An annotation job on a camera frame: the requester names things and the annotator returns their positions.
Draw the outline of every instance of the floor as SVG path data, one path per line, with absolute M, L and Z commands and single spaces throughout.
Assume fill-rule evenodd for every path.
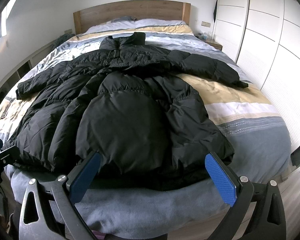
M 279 184 L 279 189 L 286 216 L 287 240 L 293 240 L 300 231 L 300 167 L 294 170 L 284 182 Z M 252 215 L 253 208 L 254 204 L 251 203 L 243 219 L 243 223 L 233 239 L 240 238 L 244 233 Z M 224 213 L 211 217 L 204 222 L 188 224 L 185 227 L 169 233 L 168 240 L 205 240 L 215 230 L 223 216 Z

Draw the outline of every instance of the window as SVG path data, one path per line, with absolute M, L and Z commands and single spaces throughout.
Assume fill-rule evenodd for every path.
M 7 35 L 6 22 L 16 0 L 10 0 L 0 15 L 0 37 Z

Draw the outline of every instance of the bed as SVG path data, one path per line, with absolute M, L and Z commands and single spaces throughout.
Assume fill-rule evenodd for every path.
M 146 44 L 178 49 L 219 59 L 236 70 L 246 89 L 234 89 L 200 77 L 178 75 L 198 90 L 209 118 L 228 138 L 235 150 L 231 168 L 238 176 L 265 182 L 281 174 L 290 160 L 290 137 L 279 112 L 252 84 L 245 73 L 223 52 L 197 39 L 188 26 L 191 5 L 165 0 L 131 0 L 87 8 L 74 13 L 76 36 L 53 50 L 21 80 L 25 81 L 61 61 L 98 49 L 112 35 L 146 33 Z M 115 21 L 131 15 L 138 21 Z M 16 86 L 0 105 L 0 139 L 4 142 L 17 128 L 36 98 L 16 100 Z M 15 199 L 21 203 L 29 179 L 52 181 L 54 173 L 28 172 L 7 166 Z M 192 221 L 205 220 L 226 210 L 213 182 L 203 180 L 172 191 L 122 188 L 120 180 L 95 179 L 83 200 L 76 204 L 88 226 L 102 233 L 129 239 L 163 235 Z M 62 222 L 55 211 L 57 220 Z

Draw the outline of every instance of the pillow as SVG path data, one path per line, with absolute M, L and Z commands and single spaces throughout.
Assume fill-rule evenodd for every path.
M 137 18 L 133 16 L 123 16 L 117 19 L 113 19 L 110 22 L 115 23 L 115 22 L 122 22 L 122 21 L 137 21 Z
M 165 20 L 158 20 L 158 19 L 142 19 L 137 21 L 122 20 L 122 21 L 115 21 L 115 22 L 109 21 L 103 24 L 90 27 L 88 31 L 82 35 L 89 34 L 89 33 L 106 32 L 106 31 L 109 32 L 109 31 L 116 31 L 116 30 L 138 29 L 143 27 L 177 26 L 177 25 L 186 25 L 186 23 L 180 20 L 165 21 Z

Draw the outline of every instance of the bedsheet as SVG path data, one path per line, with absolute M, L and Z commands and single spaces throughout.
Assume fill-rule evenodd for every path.
M 231 168 L 238 176 L 264 182 L 283 172 L 290 158 L 290 137 L 283 119 L 271 102 L 253 85 L 245 73 L 223 52 L 197 39 L 182 21 L 146 19 L 96 26 L 77 35 L 52 51 L 20 82 L 37 73 L 98 49 L 108 35 L 146 33 L 146 44 L 197 53 L 226 62 L 234 68 L 246 89 L 233 89 L 208 79 L 181 74 L 180 78 L 198 90 L 209 118 L 232 143 L 235 155 Z M 16 100 L 16 86 L 0 105 L 0 138 L 6 141 L 18 126 L 36 95 Z M 26 172 L 9 165 L 5 169 L 18 202 L 22 202 L 29 179 L 54 180 L 58 174 Z M 55 216 L 62 219 L 53 206 Z M 95 179 L 76 207 L 88 226 L 123 238 L 151 238 L 180 228 L 194 220 L 204 220 L 221 212 L 223 203 L 210 179 L 191 186 L 158 192 L 145 188 L 122 188 L 120 180 Z

